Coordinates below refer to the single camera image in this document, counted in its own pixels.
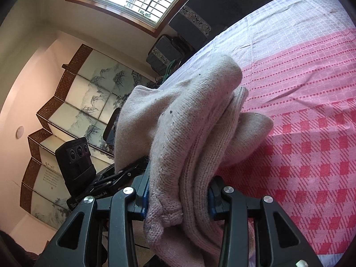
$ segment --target bed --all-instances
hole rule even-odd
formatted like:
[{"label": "bed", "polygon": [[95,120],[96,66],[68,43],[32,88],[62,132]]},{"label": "bed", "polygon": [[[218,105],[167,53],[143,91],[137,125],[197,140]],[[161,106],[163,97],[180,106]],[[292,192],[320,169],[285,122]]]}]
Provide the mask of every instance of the bed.
[{"label": "bed", "polygon": [[243,111],[274,128],[251,159],[219,175],[281,204],[325,267],[356,233],[356,28],[338,0],[274,0],[225,30],[161,86],[230,55],[249,90]]}]

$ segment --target white round wall fixture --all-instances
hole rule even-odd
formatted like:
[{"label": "white round wall fixture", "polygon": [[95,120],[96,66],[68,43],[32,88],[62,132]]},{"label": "white round wall fixture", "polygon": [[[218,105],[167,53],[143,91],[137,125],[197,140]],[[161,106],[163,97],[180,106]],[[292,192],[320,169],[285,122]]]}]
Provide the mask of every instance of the white round wall fixture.
[{"label": "white round wall fixture", "polygon": [[24,134],[24,127],[21,125],[16,130],[16,138],[19,139]]}]

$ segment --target black cable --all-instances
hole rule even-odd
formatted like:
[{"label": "black cable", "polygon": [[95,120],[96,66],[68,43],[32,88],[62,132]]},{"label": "black cable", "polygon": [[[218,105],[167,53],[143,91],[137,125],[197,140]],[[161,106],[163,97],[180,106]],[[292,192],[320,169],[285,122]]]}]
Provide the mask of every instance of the black cable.
[{"label": "black cable", "polygon": [[142,245],[139,245],[139,244],[136,244],[136,243],[135,243],[135,245],[136,245],[137,247],[141,247],[141,248],[149,249],[149,248],[148,248],[148,247],[146,247],[146,246],[142,246]]}]

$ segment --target black camera device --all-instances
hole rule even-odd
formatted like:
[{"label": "black camera device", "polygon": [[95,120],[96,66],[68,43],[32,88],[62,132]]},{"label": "black camera device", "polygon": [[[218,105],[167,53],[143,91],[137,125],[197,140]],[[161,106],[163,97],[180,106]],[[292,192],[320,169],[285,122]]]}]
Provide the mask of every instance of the black camera device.
[{"label": "black camera device", "polygon": [[90,195],[96,199],[113,196],[130,180],[142,174],[148,164],[148,158],[142,157],[117,173],[114,164],[97,173],[91,162],[91,153],[85,137],[65,142],[55,154],[71,195],[67,200],[71,211],[86,196]]}]

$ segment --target brown woven trim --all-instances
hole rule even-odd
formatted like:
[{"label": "brown woven trim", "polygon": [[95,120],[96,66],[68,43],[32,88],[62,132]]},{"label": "brown woven trim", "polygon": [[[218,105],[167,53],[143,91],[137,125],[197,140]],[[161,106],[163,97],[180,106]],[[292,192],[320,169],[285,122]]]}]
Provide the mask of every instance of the brown woven trim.
[{"label": "brown woven trim", "polygon": [[36,182],[40,168],[41,164],[34,158],[31,158],[24,173],[24,178],[22,179],[22,182],[29,186],[31,189],[34,187],[34,183]]},{"label": "brown woven trim", "polygon": [[38,114],[36,114],[36,116],[37,116],[38,120],[40,121],[42,127],[43,127],[45,130],[47,130],[47,131],[49,131],[50,133],[52,133],[51,129],[49,128],[49,125],[48,125],[47,120],[45,120],[44,118],[40,117]]},{"label": "brown woven trim", "polygon": [[21,183],[20,207],[31,214],[32,192],[28,186]]},{"label": "brown woven trim", "polygon": [[67,70],[77,74],[92,51],[93,48],[82,44],[69,62]]},{"label": "brown woven trim", "polygon": [[27,138],[27,140],[28,146],[30,147],[31,156],[41,163],[40,146],[34,140],[32,140],[30,136]]},{"label": "brown woven trim", "polygon": [[37,143],[41,143],[42,141],[48,139],[52,134],[45,130],[44,128],[35,131],[34,133],[30,134],[28,137],[33,139]]},{"label": "brown woven trim", "polygon": [[37,111],[37,114],[48,120],[63,103],[62,100],[53,96],[39,111]]},{"label": "brown woven trim", "polygon": [[55,92],[55,97],[65,101],[65,98],[68,95],[69,90],[71,89],[72,83],[75,78],[75,74],[66,70],[61,78],[61,81],[59,82],[57,86],[57,90]]}]

